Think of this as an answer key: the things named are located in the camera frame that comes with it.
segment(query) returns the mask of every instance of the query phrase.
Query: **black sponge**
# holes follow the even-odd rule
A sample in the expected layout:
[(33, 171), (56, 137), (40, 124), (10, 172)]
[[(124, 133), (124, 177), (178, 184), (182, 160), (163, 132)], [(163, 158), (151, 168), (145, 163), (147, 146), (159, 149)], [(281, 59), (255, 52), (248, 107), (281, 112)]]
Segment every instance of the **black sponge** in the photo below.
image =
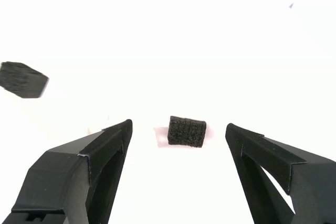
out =
[(206, 122), (187, 118), (170, 117), (168, 143), (202, 147), (205, 137)]
[(3, 62), (0, 86), (21, 98), (39, 98), (49, 78), (19, 62)]

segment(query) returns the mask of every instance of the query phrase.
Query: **black plastic part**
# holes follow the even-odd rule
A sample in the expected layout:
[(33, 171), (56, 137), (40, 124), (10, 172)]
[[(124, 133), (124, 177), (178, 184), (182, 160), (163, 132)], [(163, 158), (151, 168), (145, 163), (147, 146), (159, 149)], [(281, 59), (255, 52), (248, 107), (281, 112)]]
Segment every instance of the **black plastic part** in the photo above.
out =
[(132, 121), (45, 152), (3, 224), (108, 224)]
[(19, 62), (3, 62), (0, 68), (0, 86), (21, 98), (39, 98), (48, 77)]
[[(255, 224), (336, 224), (336, 163), (233, 124), (226, 129)], [(290, 195), (295, 213), (264, 168)]]

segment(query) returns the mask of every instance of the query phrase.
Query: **white surface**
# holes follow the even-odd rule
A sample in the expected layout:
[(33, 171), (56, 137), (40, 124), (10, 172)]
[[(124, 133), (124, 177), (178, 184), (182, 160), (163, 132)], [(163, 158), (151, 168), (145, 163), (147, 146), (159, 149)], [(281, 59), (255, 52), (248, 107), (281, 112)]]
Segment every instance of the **white surface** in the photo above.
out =
[[(0, 90), (0, 220), (45, 150), (127, 118), (110, 223), (252, 223), (230, 122), (336, 160), (334, 1), (291, 1), (0, 0), (0, 61), (50, 78), (40, 99)], [(170, 115), (212, 137), (158, 148)]]

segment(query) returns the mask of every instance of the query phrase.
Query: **foam block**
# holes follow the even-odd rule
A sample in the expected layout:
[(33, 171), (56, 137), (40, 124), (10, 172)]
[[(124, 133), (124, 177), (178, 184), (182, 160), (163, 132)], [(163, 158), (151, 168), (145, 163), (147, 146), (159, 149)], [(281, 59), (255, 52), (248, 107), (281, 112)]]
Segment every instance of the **foam block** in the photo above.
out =
[(168, 143), (170, 145), (188, 145), (202, 147), (206, 131), (206, 122), (187, 118), (170, 117)]
[(0, 86), (21, 98), (39, 98), (49, 78), (19, 62), (3, 62)]

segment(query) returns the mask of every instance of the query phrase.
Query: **black foam cube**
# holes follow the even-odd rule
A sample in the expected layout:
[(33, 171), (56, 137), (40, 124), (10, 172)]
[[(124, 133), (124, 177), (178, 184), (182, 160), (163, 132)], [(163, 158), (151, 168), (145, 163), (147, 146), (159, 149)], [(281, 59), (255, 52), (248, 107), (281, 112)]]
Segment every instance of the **black foam cube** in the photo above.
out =
[(188, 118), (170, 117), (168, 143), (202, 147), (206, 131), (206, 122)]
[(39, 98), (49, 78), (19, 62), (3, 62), (0, 86), (21, 98)]

